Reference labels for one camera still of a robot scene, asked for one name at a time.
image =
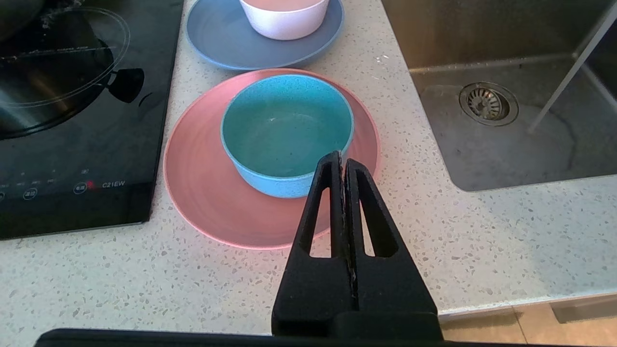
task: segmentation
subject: plate rim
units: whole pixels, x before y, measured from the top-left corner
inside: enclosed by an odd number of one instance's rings
[[[172,193],[172,189],[170,188],[170,184],[169,184],[169,179],[168,179],[168,172],[167,172],[167,167],[168,167],[168,154],[169,154],[169,147],[171,146],[172,143],[172,139],[174,134],[176,133],[177,129],[180,127],[180,124],[182,123],[182,120],[184,120],[184,118],[186,117],[186,115],[189,113],[189,111],[197,104],[199,103],[203,98],[205,98],[210,91],[212,91],[215,88],[220,88],[222,85],[224,85],[225,83],[227,83],[230,80],[233,80],[235,78],[239,78],[240,76],[243,76],[245,74],[248,73],[259,73],[259,72],[263,72],[263,71],[272,71],[275,70],[276,72],[282,72],[282,73],[306,73],[312,77],[316,77],[316,78],[320,78],[323,79],[324,81],[330,83],[333,85],[333,87],[335,88],[341,88],[343,89],[345,92],[349,93],[351,95],[352,98],[354,98],[359,105],[362,107],[362,109],[364,110],[364,112],[366,113],[366,115],[368,116],[368,120],[371,123],[371,126],[373,127],[373,133],[375,134],[375,140],[376,140],[376,152],[377,152],[377,158],[375,160],[375,170],[374,172],[372,172],[372,176],[373,179],[375,181],[377,181],[380,177],[381,174],[381,138],[379,137],[379,130],[377,129],[377,124],[375,123],[375,120],[373,118],[373,116],[371,115],[371,112],[368,110],[368,108],[366,107],[366,105],[362,102],[362,100],[360,98],[358,98],[358,96],[353,93],[350,89],[348,89],[346,86],[332,80],[329,77],[326,77],[324,75],[321,75],[319,73],[316,72],[312,72],[312,71],[307,71],[307,70],[301,70],[301,69],[292,69],[292,68],[275,68],[275,69],[264,69],[264,70],[259,70],[259,71],[251,71],[251,72],[246,72],[246,73],[242,73],[240,75],[228,78],[226,80],[223,80],[222,82],[218,83],[217,85],[213,86],[212,88],[208,89],[207,91],[203,92],[200,96],[198,96],[182,113],[182,115],[180,116],[180,118],[178,118],[178,120],[176,121],[176,123],[173,125],[173,128],[169,134],[169,137],[167,138],[167,143],[165,144],[165,148],[164,148],[164,154],[163,154],[163,178],[164,178],[164,182],[165,182],[165,189],[167,190],[167,193],[169,194],[169,197],[174,205],[174,208],[176,211],[178,211],[178,213],[182,216],[182,218],[184,218],[185,221],[187,221],[188,224],[190,224],[196,231],[198,231],[199,233],[207,236],[210,239],[213,239],[219,243],[222,243],[224,245],[228,245],[228,246],[232,246],[232,247],[237,247],[237,248],[241,248],[241,249],[249,249],[249,250],[255,250],[255,251],[274,251],[277,249],[285,249],[288,248],[292,245],[293,240],[289,241],[288,243],[282,243],[279,245],[270,245],[270,246],[255,246],[255,245],[247,245],[247,244],[243,244],[243,243],[237,243],[237,242],[233,242],[230,240],[223,240],[217,236],[212,235],[211,233],[209,233],[205,228],[202,227],[198,227],[190,218],[188,218],[188,216],[186,216],[184,214],[184,212],[180,209],[179,204],[176,200],[176,198],[174,197],[173,193]],[[330,231],[330,228],[326,228],[322,231],[315,231],[315,235],[314,238],[318,238],[323,236],[324,234],[328,233]]]
[[[302,63],[304,61],[308,61],[308,60],[310,60],[311,58],[313,58],[315,56],[319,56],[319,54],[321,54],[323,51],[325,51],[330,46],[332,46],[332,44],[336,41],[336,39],[341,35],[341,33],[343,31],[343,28],[344,28],[344,25],[345,25],[345,7],[343,6],[342,0],[330,0],[330,1],[337,1],[339,3],[339,6],[341,7],[341,22],[339,23],[339,27],[334,32],[334,35],[332,35],[330,40],[328,40],[328,42],[326,42],[320,49],[317,49],[315,52],[312,52],[308,56],[302,57],[300,59],[296,59],[295,61],[292,61],[292,62],[288,62],[288,63],[284,63],[284,64],[279,64],[279,65],[258,66],[258,67],[228,65],[228,64],[222,63],[220,61],[216,61],[216,60],[212,59],[210,56],[206,55],[199,48],[197,48],[197,46],[195,46],[195,44],[191,40],[191,35],[189,34],[189,30],[188,30],[188,23],[189,23],[189,20],[191,18],[191,15],[193,14],[193,10],[202,1],[210,1],[210,0],[197,0],[191,6],[191,9],[189,10],[188,15],[186,16],[186,22],[184,23],[184,35],[185,35],[187,41],[189,42],[189,44],[191,45],[191,47],[193,48],[193,50],[195,50],[195,52],[197,52],[198,55],[200,55],[202,58],[204,58],[208,62],[210,62],[210,63],[212,63],[212,64],[214,64],[216,66],[222,67],[224,69],[227,69],[227,70],[250,72],[250,71],[255,71],[255,70],[285,69],[285,68],[294,66],[296,64],[300,64],[300,63]]]

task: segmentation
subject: plate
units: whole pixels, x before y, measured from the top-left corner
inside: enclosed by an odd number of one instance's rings
[[[248,185],[225,154],[220,125],[228,103],[246,86],[264,78],[301,73],[335,86],[354,112],[354,138],[349,157],[375,176],[380,145],[366,107],[345,87],[316,73],[270,69],[244,73],[215,86],[195,100],[176,123],[165,148],[167,190],[180,214],[198,231],[219,242],[247,249],[279,249],[291,245],[306,198],[278,199]],[[329,230],[329,198],[324,194],[315,228]]]
[[[322,25],[309,36],[278,41],[258,34],[238,0],[199,0],[186,21],[189,42],[211,63],[230,70],[301,67],[319,58],[342,31],[341,0],[330,0]]]

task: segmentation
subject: bowl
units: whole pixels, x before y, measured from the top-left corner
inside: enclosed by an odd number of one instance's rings
[[[306,75],[268,77],[244,88],[221,123],[227,156],[250,186],[277,198],[307,196],[317,163],[347,154],[354,115],[335,87]]]
[[[317,30],[329,0],[240,0],[255,31],[274,40],[296,40]]]

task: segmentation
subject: quartz countertop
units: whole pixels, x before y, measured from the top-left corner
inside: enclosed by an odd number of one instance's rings
[[[381,2],[344,5],[342,36],[306,69],[349,87],[371,111],[379,189],[440,313],[617,291],[617,177],[459,190]],[[232,76],[198,57],[182,31],[165,141],[193,100]],[[206,238],[175,210],[162,179],[143,225],[0,242],[0,346],[32,346],[56,327],[270,331],[289,250]]]

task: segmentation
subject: blue-gray plate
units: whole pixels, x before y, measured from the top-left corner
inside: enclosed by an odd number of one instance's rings
[[[206,60],[224,69],[251,71],[301,67],[324,54],[340,35],[345,12],[330,0],[323,24],[309,36],[278,41],[257,33],[238,0],[198,0],[186,21],[188,40]]]

